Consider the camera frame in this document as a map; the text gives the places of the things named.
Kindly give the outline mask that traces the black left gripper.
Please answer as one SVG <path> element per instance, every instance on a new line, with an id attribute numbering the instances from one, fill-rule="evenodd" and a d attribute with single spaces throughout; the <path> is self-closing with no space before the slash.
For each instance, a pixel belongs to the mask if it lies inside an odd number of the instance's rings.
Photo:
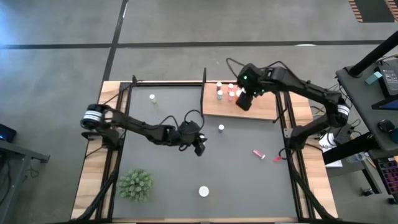
<path id="1" fill-rule="evenodd" d="M 194 121 L 183 121 L 180 125 L 180 133 L 182 135 L 183 144 L 190 146 L 193 144 L 200 134 L 200 127 Z M 195 146 L 195 154 L 200 157 L 205 150 L 205 143 L 201 142 Z"/>

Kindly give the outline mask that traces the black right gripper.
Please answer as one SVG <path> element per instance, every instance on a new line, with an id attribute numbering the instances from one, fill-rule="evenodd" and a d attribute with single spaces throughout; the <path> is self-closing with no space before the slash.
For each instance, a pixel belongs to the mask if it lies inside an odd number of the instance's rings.
<path id="1" fill-rule="evenodd" d="M 244 111 L 248 111 L 252 105 L 253 96 L 263 95 L 267 92 L 265 82 L 269 78 L 268 67 L 258 68 L 252 63 L 246 64 L 238 75 L 238 87 L 244 89 L 239 95 L 236 104 Z"/>

